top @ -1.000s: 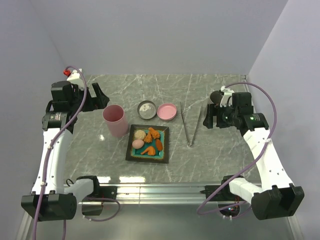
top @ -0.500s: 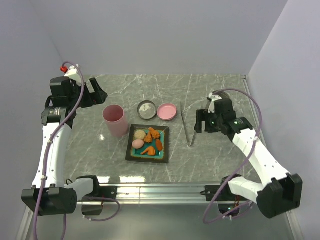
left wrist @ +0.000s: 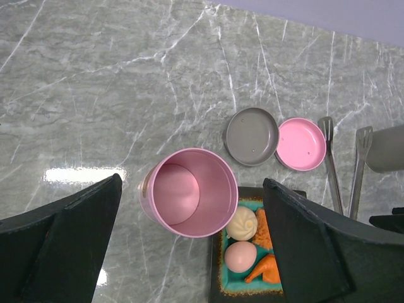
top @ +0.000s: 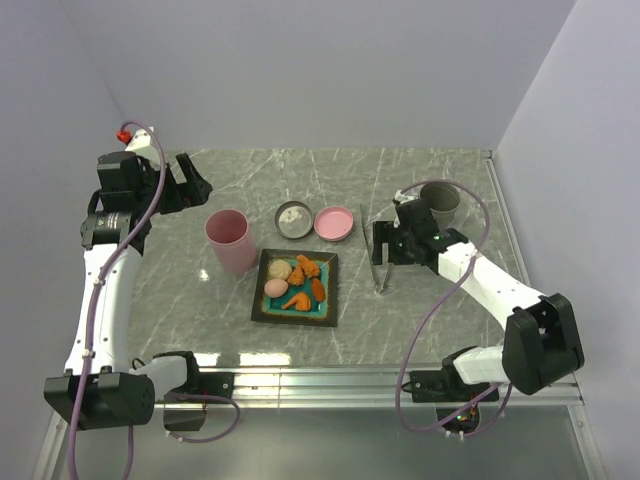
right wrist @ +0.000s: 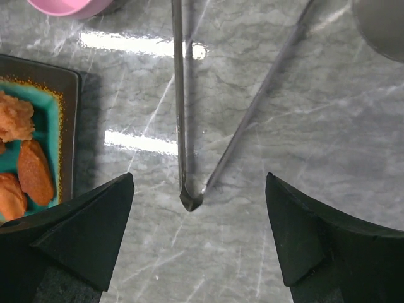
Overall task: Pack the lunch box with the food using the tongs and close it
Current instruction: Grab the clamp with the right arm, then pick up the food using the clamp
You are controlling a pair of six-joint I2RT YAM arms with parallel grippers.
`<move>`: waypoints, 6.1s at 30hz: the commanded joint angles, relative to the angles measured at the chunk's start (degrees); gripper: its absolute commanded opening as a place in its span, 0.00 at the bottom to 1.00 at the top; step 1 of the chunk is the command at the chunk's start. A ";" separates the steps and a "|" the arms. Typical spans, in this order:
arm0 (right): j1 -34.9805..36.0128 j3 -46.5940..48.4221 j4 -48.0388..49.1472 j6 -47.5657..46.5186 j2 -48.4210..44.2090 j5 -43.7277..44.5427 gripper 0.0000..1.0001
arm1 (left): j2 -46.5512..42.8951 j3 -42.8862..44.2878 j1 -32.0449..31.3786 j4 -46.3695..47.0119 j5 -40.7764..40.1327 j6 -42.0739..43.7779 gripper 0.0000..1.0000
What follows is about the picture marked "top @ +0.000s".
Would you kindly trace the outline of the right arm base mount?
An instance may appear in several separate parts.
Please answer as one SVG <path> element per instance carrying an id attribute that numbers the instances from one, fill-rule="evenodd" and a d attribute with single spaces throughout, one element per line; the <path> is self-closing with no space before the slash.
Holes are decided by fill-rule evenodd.
<path id="1" fill-rule="evenodd" d="M 466 385 L 450 380 L 443 370 L 413 370 L 409 372 L 409 380 L 402 384 L 402 391 L 411 396 L 413 403 L 466 404 L 490 387 L 490 383 Z M 446 434 L 473 435 L 480 430 L 481 417 L 480 406 L 474 403 L 441 428 Z"/>

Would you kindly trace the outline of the fried chicken piece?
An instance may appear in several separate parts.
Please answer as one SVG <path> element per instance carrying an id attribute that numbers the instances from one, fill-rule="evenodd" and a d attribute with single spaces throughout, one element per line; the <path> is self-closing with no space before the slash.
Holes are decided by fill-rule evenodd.
<path id="1" fill-rule="evenodd" d="M 320 276 L 320 266 L 316 261 L 309 259 L 305 255 L 298 255 L 297 267 L 303 272 L 306 278 L 316 278 Z"/>
<path id="2" fill-rule="evenodd" d="M 301 286 L 305 283 L 305 281 L 306 275 L 300 265 L 297 265 L 287 278 L 288 284 L 292 286 Z"/>

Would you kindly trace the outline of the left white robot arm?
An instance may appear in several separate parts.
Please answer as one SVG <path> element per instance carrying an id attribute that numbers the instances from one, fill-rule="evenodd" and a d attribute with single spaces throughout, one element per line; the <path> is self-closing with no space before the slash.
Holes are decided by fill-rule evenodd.
<path id="1" fill-rule="evenodd" d="M 151 216 L 201 206 L 212 191 L 187 154 L 176 160 L 182 183 L 132 151 L 98 159 L 100 187 L 81 225 L 85 284 L 76 338 L 62 375 L 44 383 L 46 402 L 81 430 L 144 425 L 167 393 L 180 402 L 201 393 L 191 352 L 159 354 L 139 370 L 127 357 L 132 290 Z"/>

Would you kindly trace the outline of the brown fried nugget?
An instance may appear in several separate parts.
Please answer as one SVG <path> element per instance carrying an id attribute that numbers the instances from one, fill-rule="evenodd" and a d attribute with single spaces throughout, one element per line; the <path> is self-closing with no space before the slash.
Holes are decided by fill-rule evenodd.
<path id="1" fill-rule="evenodd" d="M 322 281 L 318 277 L 311 279 L 311 292 L 316 302 L 322 303 L 326 299 L 326 291 Z"/>

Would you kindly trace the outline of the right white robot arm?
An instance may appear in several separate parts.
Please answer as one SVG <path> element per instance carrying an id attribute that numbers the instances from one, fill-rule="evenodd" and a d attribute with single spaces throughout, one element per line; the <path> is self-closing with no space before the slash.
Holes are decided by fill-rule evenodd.
<path id="1" fill-rule="evenodd" d="M 372 227 L 372 262 L 421 265 L 478 302 L 504 332 L 502 345 L 468 347 L 435 373 L 438 397 L 466 398 L 479 384 L 509 383 L 526 395 L 583 367 L 584 352 L 570 301 L 546 296 L 483 256 L 465 235 L 439 229 L 423 199 L 394 204 L 393 221 Z"/>

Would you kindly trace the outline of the pink egg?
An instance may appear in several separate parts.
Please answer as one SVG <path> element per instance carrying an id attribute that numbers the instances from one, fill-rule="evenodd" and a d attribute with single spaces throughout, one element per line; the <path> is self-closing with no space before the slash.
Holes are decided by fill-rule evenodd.
<path id="1" fill-rule="evenodd" d="M 282 297 L 288 289 L 288 282 L 279 278 L 270 279 L 264 284 L 264 293 L 269 298 Z"/>

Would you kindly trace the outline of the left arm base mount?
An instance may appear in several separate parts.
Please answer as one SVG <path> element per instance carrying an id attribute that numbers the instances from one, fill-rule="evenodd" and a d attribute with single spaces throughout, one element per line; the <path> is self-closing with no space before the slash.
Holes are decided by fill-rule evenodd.
<path id="1" fill-rule="evenodd" d="M 235 384 L 230 371 L 199 373 L 194 386 L 178 387 L 163 398 L 163 424 L 169 432 L 199 432 L 213 416 L 212 405 L 229 406 Z"/>

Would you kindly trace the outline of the metal tongs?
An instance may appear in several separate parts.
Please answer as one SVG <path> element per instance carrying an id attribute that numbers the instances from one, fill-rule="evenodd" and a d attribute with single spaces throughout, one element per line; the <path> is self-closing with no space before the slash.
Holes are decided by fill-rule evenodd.
<path id="1" fill-rule="evenodd" d="M 361 220 L 361 230 L 363 234 L 363 239 L 365 242 L 365 247 L 368 254 L 368 261 L 370 266 L 370 272 L 372 276 L 372 282 L 376 291 L 379 295 L 382 295 L 386 292 L 388 288 L 388 283 L 391 277 L 392 265 L 389 264 L 386 268 L 384 278 L 380 280 L 376 273 L 376 266 L 380 266 L 381 263 L 378 262 L 381 260 L 381 257 L 378 257 L 380 251 L 377 249 L 376 244 L 374 243 L 373 232 L 368 230 L 368 220 L 365 215 L 365 208 L 362 204 L 359 204 L 359 213 Z"/>

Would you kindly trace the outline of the beige steamed bun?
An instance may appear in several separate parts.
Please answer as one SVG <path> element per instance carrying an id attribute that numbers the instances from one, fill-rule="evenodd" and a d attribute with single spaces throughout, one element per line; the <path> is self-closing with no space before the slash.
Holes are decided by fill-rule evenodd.
<path id="1" fill-rule="evenodd" d="M 284 259 L 275 259 L 268 265 L 268 274 L 272 279 L 287 281 L 293 272 L 291 264 Z"/>

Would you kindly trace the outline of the orange chicken drumstick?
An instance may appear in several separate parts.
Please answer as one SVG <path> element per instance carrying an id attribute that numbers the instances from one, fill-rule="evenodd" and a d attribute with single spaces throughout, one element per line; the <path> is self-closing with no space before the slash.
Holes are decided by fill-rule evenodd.
<path id="1" fill-rule="evenodd" d="M 311 310 L 311 298 L 306 292 L 299 292 L 293 295 L 286 303 L 281 306 L 282 310 L 294 308 L 299 312 L 308 312 Z"/>

